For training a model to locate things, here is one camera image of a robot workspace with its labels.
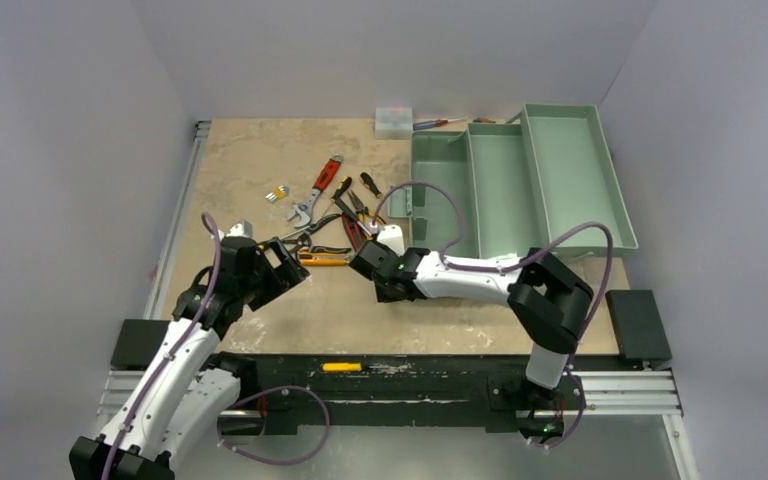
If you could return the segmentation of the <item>green plastic tool box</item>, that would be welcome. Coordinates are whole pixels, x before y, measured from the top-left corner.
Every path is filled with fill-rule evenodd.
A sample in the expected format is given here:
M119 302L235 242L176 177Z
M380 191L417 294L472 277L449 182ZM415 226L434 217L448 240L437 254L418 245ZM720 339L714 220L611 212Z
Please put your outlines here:
M412 185L387 201L410 243L450 254L524 255L587 221L605 225L617 256L639 244L594 105L527 103L504 123L419 131Z

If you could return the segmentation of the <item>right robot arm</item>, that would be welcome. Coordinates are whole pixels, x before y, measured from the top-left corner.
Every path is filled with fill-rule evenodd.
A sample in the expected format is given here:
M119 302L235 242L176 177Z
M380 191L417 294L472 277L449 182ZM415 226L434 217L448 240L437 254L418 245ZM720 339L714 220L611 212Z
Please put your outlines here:
M566 264L537 248L527 257L443 257L411 247L399 254L370 240L350 261L375 286L380 303L457 298L509 308L533 342L524 399L544 407L561 391L564 370L578 349L594 300L593 289Z

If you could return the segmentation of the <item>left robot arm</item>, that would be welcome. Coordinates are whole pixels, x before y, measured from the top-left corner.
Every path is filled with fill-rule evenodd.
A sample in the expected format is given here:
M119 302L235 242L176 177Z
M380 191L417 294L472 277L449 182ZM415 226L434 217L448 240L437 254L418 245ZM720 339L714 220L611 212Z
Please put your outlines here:
M93 438L69 452L77 479L172 479L209 421L257 399L249 362L224 365L214 354L244 309L256 311L309 273L276 237L257 242L226 234L214 262L177 299L173 319L136 388Z

